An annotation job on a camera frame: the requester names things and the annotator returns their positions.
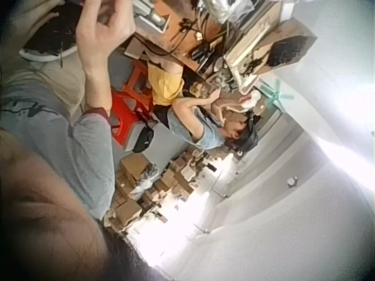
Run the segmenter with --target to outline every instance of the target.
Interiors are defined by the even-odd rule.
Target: plastic bag
[[[130,193],[131,197],[137,198],[137,194],[143,193],[152,187],[154,181],[159,177],[159,170],[155,164],[148,164],[143,170],[141,177],[135,183],[134,190]]]
[[[203,0],[207,10],[220,23],[230,21],[236,24],[243,15],[254,10],[251,0],[235,0],[229,5],[229,0]]]

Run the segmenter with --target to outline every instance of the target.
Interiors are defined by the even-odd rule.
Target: hand
[[[100,6],[100,0],[86,0],[76,29],[78,52],[86,73],[107,70],[109,55],[135,32],[131,0],[115,0],[108,25],[97,22]]]
[[[221,122],[221,123],[225,123],[226,119],[223,117],[223,111],[222,111],[222,108],[218,105],[216,105],[215,103],[212,103],[211,104],[211,112],[213,115],[215,115],[215,117]]]
[[[208,99],[211,100],[211,102],[214,102],[215,100],[218,100],[220,98],[220,89],[214,90],[208,97]]]
[[[245,95],[245,96],[241,97],[241,98],[237,101],[236,105],[241,105],[241,106],[242,106],[243,104],[245,104],[245,103],[248,102],[249,100],[251,100],[251,96]]]
[[[6,24],[6,32],[1,40],[2,63],[18,55],[40,27],[59,15],[51,10],[64,3],[61,0],[23,0]]]

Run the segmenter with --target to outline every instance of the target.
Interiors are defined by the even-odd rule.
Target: skin
[[[160,50],[149,45],[150,48],[154,49],[156,52]],[[168,73],[180,74],[183,71],[183,65],[171,56],[161,57],[148,49],[145,49],[147,56],[150,61],[160,65],[161,69]],[[204,126],[199,121],[199,119],[194,114],[197,106],[211,107],[211,112],[216,116],[216,118],[224,124],[219,132],[225,139],[238,139],[241,132],[245,127],[246,123],[238,121],[226,121],[223,118],[223,108],[229,105],[241,105],[246,102],[249,97],[244,97],[239,101],[222,99],[220,98],[220,90],[216,90],[211,93],[208,98],[177,98],[172,103],[172,109],[176,116],[179,118],[184,127],[190,132],[194,142],[198,142],[204,135]]]
[[[2,40],[1,63],[10,63],[12,47],[22,48],[40,23],[56,16],[50,11],[61,4],[39,2],[30,7],[35,1],[26,0],[13,17],[10,27],[16,36]],[[110,112],[108,57],[134,33],[135,23],[131,0],[114,0],[108,25],[97,23],[100,8],[101,1],[85,1],[76,38],[86,75],[86,103]],[[94,280],[108,259],[97,222],[41,157],[24,149],[5,131],[0,131],[0,153],[2,223],[7,245],[19,253],[22,266],[51,280]]]
[[[224,139],[238,139],[240,132],[245,129],[246,123],[239,121],[226,121],[222,109],[228,105],[241,104],[243,101],[220,99],[220,90],[214,91],[208,98],[178,98],[174,100],[172,108],[185,128],[191,133],[193,141],[199,141],[204,135],[204,126],[194,114],[198,105],[211,105],[212,113],[224,123],[219,132]]]

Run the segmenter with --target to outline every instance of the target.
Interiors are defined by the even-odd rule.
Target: yellow shirt
[[[154,105],[168,106],[173,103],[181,93],[184,85],[182,73],[172,74],[149,63],[148,81],[152,87]]]

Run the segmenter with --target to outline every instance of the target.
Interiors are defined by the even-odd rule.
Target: teal fan
[[[294,96],[291,94],[284,94],[280,91],[281,82],[279,79],[276,79],[274,88],[272,88],[262,79],[260,79],[260,82],[262,83],[260,90],[268,97],[266,106],[270,107],[271,105],[275,105],[281,110],[281,112],[285,112],[285,108],[282,106],[280,99],[293,100]]]

